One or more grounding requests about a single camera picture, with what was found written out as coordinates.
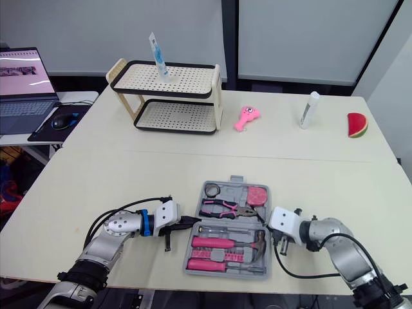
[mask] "mouse pad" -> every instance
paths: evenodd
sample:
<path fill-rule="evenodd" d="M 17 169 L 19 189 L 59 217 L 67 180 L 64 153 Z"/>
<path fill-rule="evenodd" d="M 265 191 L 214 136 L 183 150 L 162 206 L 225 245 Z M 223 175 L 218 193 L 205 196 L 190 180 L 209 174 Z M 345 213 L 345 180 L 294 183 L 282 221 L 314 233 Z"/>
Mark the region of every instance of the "mouse pad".
<path fill-rule="evenodd" d="M 36 132 L 33 132 L 27 140 L 29 142 L 63 142 L 77 126 L 83 116 L 87 113 L 89 108 L 89 105 L 72 105 L 59 107 L 58 109 L 56 109 L 53 115 L 44 122 L 40 129 L 38 129 Z M 79 113 L 77 117 L 78 121 L 75 124 L 63 130 L 54 130 L 52 128 L 52 119 L 54 117 L 71 113 Z"/>

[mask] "white table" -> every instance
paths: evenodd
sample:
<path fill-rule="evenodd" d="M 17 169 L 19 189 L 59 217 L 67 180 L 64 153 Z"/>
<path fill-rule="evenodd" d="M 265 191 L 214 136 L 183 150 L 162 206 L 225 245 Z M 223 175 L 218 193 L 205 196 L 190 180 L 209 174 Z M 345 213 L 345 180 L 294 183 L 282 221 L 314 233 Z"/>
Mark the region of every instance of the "white table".
<path fill-rule="evenodd" d="M 412 278 L 412 186 L 401 167 L 373 164 L 242 158 L 134 151 L 79 151 L 65 147 L 50 160 L 0 234 L 2 276 L 56 282 L 82 250 L 89 224 L 102 212 L 141 198 L 172 194 L 194 216 L 205 180 L 231 174 L 269 186 L 272 206 L 303 216 L 339 218 L 371 252 L 394 283 Z M 158 204 L 141 205 L 153 212 Z M 190 276 L 183 273 L 189 230 L 163 238 L 130 239 L 109 275 L 109 285 L 302 294 L 350 294 L 342 279 L 297 280 L 272 259 L 265 281 Z M 300 274 L 333 271 L 326 251 L 290 245 L 285 263 Z"/>
<path fill-rule="evenodd" d="M 222 91 L 221 130 L 213 135 L 142 131 L 107 87 L 63 147 L 126 151 L 186 153 L 351 162 L 396 162 L 363 98 L 323 96 L 307 130 L 298 126 L 308 95 Z M 242 106 L 258 108 L 262 117 L 238 133 L 233 125 Z M 369 128 L 362 138 L 348 138 L 347 114 L 367 116 Z"/>
<path fill-rule="evenodd" d="M 106 89 L 0 233 L 0 274 L 56 282 L 57 273 L 67 271 L 79 256 L 89 225 L 100 213 L 141 198 L 172 194 L 182 212 L 194 216 L 205 180 L 227 181 L 240 174 L 249 183 L 269 186 L 272 207 L 300 207 L 304 216 L 339 218 L 392 282 L 407 281 L 412 277 L 409 180 L 363 99 L 324 97 L 313 126 L 302 131 L 297 120 L 306 99 L 224 91 L 222 130 L 199 136 L 139 131 Z M 232 125 L 247 104 L 262 110 L 263 117 L 248 124 L 248 131 L 237 133 Z M 346 136 L 350 111 L 364 113 L 370 121 L 362 138 Z M 152 212 L 157 203 L 143 206 Z M 188 237 L 188 230 L 172 234 L 168 253 L 163 238 L 129 240 L 109 275 L 109 285 L 350 294 L 339 278 L 314 284 L 288 277 L 274 258 L 272 276 L 265 281 L 185 275 Z M 286 264 L 300 274 L 333 270 L 326 251 L 313 254 L 294 245 Z"/>
<path fill-rule="evenodd" d="M 62 103 L 80 102 L 83 100 L 94 102 L 96 98 L 98 97 L 98 93 L 96 91 L 70 91 L 70 92 L 58 92 L 57 96 L 59 97 L 59 100 Z M 57 108 L 53 108 L 50 111 L 49 115 L 44 119 L 44 121 L 49 119 L 49 117 L 56 111 L 56 109 Z M 30 137 L 30 135 L 31 133 L 2 135 L 0 136 L 0 147 L 20 146 L 24 151 L 32 155 L 40 163 L 46 165 L 49 158 L 46 155 L 44 155 L 42 152 L 38 151 L 36 148 L 31 147 L 31 146 L 55 145 L 55 144 L 62 144 L 62 142 L 61 141 L 60 142 L 44 142 L 44 141 L 30 142 L 27 140 Z"/>

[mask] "perforated shelf tray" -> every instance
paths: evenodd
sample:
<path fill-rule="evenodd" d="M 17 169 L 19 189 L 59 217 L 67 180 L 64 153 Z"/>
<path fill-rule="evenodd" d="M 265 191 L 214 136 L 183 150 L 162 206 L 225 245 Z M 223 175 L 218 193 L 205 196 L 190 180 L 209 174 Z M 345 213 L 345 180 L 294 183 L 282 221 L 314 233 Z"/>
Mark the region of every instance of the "perforated shelf tray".
<path fill-rule="evenodd" d="M 161 82 L 152 61 L 131 61 L 110 84 L 119 93 L 166 97 L 209 98 L 214 66 L 166 63 L 171 83 Z"/>
<path fill-rule="evenodd" d="M 150 131 L 213 134 L 216 131 L 212 104 L 151 99 L 144 103 L 135 127 Z"/>

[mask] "white wall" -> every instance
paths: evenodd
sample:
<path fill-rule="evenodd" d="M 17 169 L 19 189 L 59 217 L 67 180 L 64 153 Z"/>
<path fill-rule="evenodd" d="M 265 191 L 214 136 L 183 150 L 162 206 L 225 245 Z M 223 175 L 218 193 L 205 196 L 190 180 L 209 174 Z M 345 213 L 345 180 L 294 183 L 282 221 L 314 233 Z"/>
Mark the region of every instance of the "white wall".
<path fill-rule="evenodd" d="M 352 86 L 397 2 L 240 0 L 239 77 Z"/>
<path fill-rule="evenodd" d="M 52 74 L 102 75 L 121 57 L 219 64 L 226 78 L 221 0 L 0 0 L 0 37 L 38 47 Z"/>
<path fill-rule="evenodd" d="M 368 106 L 412 181 L 412 35 L 382 77 Z"/>
<path fill-rule="evenodd" d="M 412 181 L 412 0 L 405 0 L 353 95 L 366 99 Z"/>

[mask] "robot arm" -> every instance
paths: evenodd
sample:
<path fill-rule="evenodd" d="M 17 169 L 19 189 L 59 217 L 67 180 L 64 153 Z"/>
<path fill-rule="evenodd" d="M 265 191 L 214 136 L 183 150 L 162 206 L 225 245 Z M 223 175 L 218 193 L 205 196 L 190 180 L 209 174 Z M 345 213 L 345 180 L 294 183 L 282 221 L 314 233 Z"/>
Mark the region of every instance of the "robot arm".
<path fill-rule="evenodd" d="M 180 216 L 180 206 L 171 198 L 153 215 L 147 210 L 118 211 L 104 222 L 100 234 L 93 238 L 77 258 L 74 266 L 57 276 L 60 280 L 38 309 L 91 308 L 97 293 L 106 287 L 108 274 L 119 259 L 126 240 L 141 236 L 166 236 L 170 250 L 172 230 L 188 229 L 196 218 Z"/>
<path fill-rule="evenodd" d="M 400 296 L 407 286 L 393 286 L 367 253 L 353 242 L 355 239 L 350 239 L 353 235 L 348 227 L 334 218 L 304 220 L 300 213 L 300 209 L 290 212 L 281 207 L 272 213 L 269 225 L 275 230 L 276 243 L 281 241 L 281 254 L 286 255 L 289 242 L 305 245 L 313 252 L 324 246 L 334 267 L 353 290 L 356 306 L 412 309 L 410 302 Z"/>

